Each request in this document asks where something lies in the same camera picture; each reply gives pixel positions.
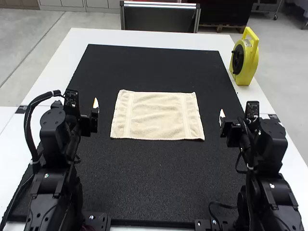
cream towel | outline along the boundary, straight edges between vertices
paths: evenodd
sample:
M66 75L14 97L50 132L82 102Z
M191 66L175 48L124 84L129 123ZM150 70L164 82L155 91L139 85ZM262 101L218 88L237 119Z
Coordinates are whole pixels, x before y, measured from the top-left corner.
M111 138L141 140L204 140L195 92L120 90Z

gray floor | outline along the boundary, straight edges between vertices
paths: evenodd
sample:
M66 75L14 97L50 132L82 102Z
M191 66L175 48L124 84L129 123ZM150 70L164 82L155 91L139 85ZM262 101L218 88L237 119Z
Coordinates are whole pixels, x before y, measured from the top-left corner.
M19 106L71 27L120 29L118 14L0 10L0 106ZM308 163L308 31L300 21L253 15L260 38L256 73L265 95ZM241 35L224 30L234 42ZM201 30L201 33L215 33Z

yellow extension cord reel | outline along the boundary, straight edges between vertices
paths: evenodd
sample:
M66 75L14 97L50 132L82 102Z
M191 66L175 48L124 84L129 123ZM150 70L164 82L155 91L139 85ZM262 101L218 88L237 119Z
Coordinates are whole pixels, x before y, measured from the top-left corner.
M230 71L237 85L249 85L257 70L259 61L259 38L250 27L246 27L241 40L235 44Z

white cabinet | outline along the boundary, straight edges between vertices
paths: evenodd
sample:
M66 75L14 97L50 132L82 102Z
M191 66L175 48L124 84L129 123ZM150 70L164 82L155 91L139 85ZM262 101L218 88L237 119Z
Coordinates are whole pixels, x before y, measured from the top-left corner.
M108 0L109 8L120 9L120 0Z
M83 7L82 0L62 0L63 6Z
M62 6L61 0L39 0L42 6Z
M108 0L86 0L87 7L108 8Z

wire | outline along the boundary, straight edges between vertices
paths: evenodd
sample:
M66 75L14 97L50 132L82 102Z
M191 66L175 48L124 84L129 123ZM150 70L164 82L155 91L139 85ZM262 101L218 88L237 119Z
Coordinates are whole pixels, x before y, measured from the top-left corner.
M26 109L25 113L25 119L24 119L24 132L25 132L25 138L28 145L28 148L32 155L32 162L33 162L33 173L36 173L38 171L39 166L39 158L40 155L37 152L36 146L33 142L32 132L31 132L31 117L32 113L37 105L39 105L44 100L50 99L51 97L61 96L61 92L59 90L49 91L42 95L39 95L34 100L30 102Z
M254 138L252 136L252 133L249 129L247 129L246 123L243 121L241 117L237 117L241 128L246 132L246 135L249 138L250 142L250 150L251 153L248 157L248 165L247 167L253 167L254 165L254 158L255 158L255 143L254 143ZM251 193L250 193L250 184L251 184L251 178L253 175L253 169L247 168L247 174L246 174L246 198L247 198L247 207L248 207L248 213L249 213L249 231L254 230L254 225L255 225L255 216L252 208L252 198L251 198Z
M226 208L226 209L237 209L237 206L226 205L226 204L220 203L220 202L218 202L218 201L211 201L211 202L208 204L208 211L209 211L210 215L214 218L214 220L217 222L219 228L220 228L219 220L218 220L217 217L213 214L213 212L212 212L212 210L211 210L211 205L217 205L217 206L220 206L220 207Z
M23 191L23 188L26 187L29 182L31 182L31 180L33 179L34 175L32 174L19 188L18 190L16 191L15 193L15 196L13 197L12 201L11 201L11 204L9 205L7 211L6 211L6 214L4 214L3 216L3 219L2 219L2 222L0 224L0 231L3 231L4 227L5 227L5 224L6 224L6 221L10 215L10 212L11 212L11 209L15 203L15 200L16 198L19 196L19 192L22 192Z
M235 162L235 170L236 170L237 173L240 173L240 174L247 174L247 171L242 171L242 170L238 170L238 169L237 169L237 166L238 166L238 164L239 164L239 162L240 162L241 156L242 156L242 152L240 152L239 155L237 156L237 159L236 159L236 162Z

